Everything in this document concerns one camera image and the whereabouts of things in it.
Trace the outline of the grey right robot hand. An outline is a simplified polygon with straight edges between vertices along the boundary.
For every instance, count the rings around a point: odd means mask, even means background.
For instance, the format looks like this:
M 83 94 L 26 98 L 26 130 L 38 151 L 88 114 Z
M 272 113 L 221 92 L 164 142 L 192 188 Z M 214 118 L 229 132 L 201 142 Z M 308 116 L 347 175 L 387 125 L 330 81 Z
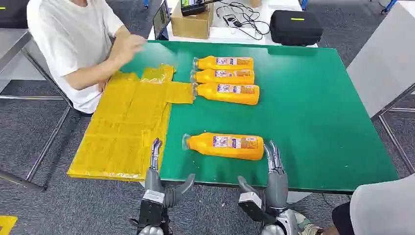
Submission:
M 288 177 L 283 167 L 280 151 L 275 143 L 270 140 L 269 144 L 263 145 L 263 148 L 268 160 L 268 179 L 264 200 L 266 208 L 279 213 L 287 209 Z M 237 180 L 242 191 L 238 205 L 245 212 L 262 211 L 260 204 L 262 201 L 257 191 L 247 183 L 243 176 L 238 176 Z

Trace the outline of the person's right hand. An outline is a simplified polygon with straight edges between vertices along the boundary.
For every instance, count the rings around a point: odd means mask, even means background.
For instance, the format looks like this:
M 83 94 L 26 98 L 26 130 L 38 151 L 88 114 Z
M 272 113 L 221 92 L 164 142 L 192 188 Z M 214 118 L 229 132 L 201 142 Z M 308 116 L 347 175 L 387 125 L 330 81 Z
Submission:
M 130 62 L 134 54 L 141 51 L 143 45 L 147 42 L 145 38 L 135 34 L 125 34 L 120 39 L 121 49 L 119 60 L 122 61 L 123 65 Z

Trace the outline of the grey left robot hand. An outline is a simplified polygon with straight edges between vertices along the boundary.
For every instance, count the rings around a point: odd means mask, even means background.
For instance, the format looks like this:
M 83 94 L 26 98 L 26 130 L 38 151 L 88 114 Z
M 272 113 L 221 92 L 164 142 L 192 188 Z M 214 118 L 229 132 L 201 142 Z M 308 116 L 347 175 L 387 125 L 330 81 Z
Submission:
M 186 181 L 177 188 L 163 187 L 158 171 L 161 146 L 162 141 L 159 138 L 155 138 L 151 146 L 150 166 L 146 171 L 144 187 L 146 190 L 157 192 L 155 195 L 160 199 L 156 199 L 156 202 L 162 203 L 165 208 L 172 208 L 179 202 L 182 195 L 194 184 L 196 175 L 194 173 L 189 174 Z

